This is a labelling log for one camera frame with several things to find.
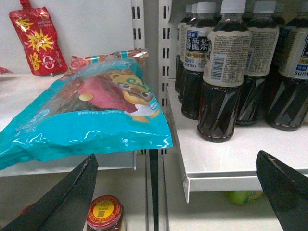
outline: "nutrition label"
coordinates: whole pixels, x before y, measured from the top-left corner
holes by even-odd
[[[215,31],[208,34],[212,47],[203,79],[211,85],[237,87],[243,83],[251,32]]]
[[[266,76],[274,55],[279,29],[250,27],[252,32],[245,75]]]
[[[308,79],[307,28],[294,28],[289,33],[279,73],[291,78]]]
[[[184,68],[190,71],[203,72],[205,57],[210,41],[207,35],[213,27],[189,28],[187,30]]]
[[[182,36],[182,27],[183,25],[185,25],[186,23],[179,23],[178,24],[178,30],[177,30],[177,46],[178,46],[178,50],[177,50],[177,55],[181,55],[181,36]]]

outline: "white shelf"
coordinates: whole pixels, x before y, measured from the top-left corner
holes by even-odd
[[[137,157],[136,171],[118,169],[97,173],[93,198],[106,194],[117,197],[124,206],[128,230],[142,231],[149,226],[147,197],[151,192],[146,189],[145,161],[146,156]],[[0,225],[4,227],[15,219],[25,207],[36,202],[65,176],[66,173],[57,173],[0,178]]]
[[[293,132],[274,129],[264,121],[250,127],[236,126],[226,143],[211,143],[199,136],[198,121],[181,113],[175,80],[169,81],[168,108],[178,148],[187,201],[192,191],[261,190],[256,158],[264,150],[308,176],[308,125]]]
[[[55,80],[62,76],[0,75],[0,131]],[[47,162],[34,160],[18,163],[0,171],[0,177],[70,172],[86,157],[86,155],[71,156]],[[136,167],[136,152],[100,154],[96,155],[96,157],[99,162],[99,170]]]
[[[167,192],[168,231],[283,231],[263,195],[247,205],[234,205],[223,192],[193,192],[189,204],[181,193],[176,154],[163,155]]]

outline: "jar lid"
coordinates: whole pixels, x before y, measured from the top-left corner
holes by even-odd
[[[114,226],[122,215],[120,201],[112,195],[104,195],[92,201],[87,223],[94,230],[106,230]]]
[[[26,208],[24,208],[20,213],[19,216],[22,215],[24,212],[26,212],[29,208],[31,208],[34,204],[28,205]]]

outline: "cartoon character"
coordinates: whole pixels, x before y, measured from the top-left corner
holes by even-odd
[[[135,121],[149,122],[147,117],[160,114],[157,103],[150,104],[153,95],[149,87],[129,69],[87,78],[78,93],[82,101],[101,109],[123,110]]]

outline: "barcode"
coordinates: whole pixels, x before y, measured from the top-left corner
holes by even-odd
[[[98,218],[102,218],[105,215],[105,211],[99,211],[97,214]]]
[[[193,62],[194,62],[194,60],[193,60],[193,59],[189,59],[189,58],[185,57],[185,62],[186,62],[186,63],[188,63],[188,64],[190,64],[190,63],[193,63]]]
[[[225,60],[226,60],[225,55],[223,57],[216,56],[213,58],[212,72],[211,72],[212,79],[221,80]]]
[[[250,48],[248,52],[247,62],[246,62],[246,70],[249,70],[253,52],[254,52],[254,49]]]

